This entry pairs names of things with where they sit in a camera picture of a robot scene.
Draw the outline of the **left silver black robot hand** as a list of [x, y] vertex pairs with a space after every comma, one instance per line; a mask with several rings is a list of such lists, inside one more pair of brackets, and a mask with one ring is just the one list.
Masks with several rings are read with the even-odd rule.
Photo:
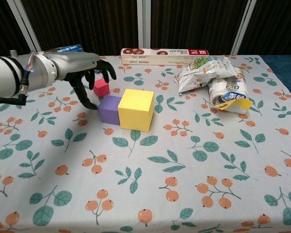
[[109, 82], [109, 78], [116, 80], [116, 72], [113, 66], [95, 53], [60, 52], [49, 53], [47, 57], [56, 66], [56, 79], [69, 82], [79, 101], [87, 109], [96, 110], [97, 106], [88, 99], [82, 78], [85, 77], [90, 90], [94, 88], [96, 70], [101, 72], [106, 83]]

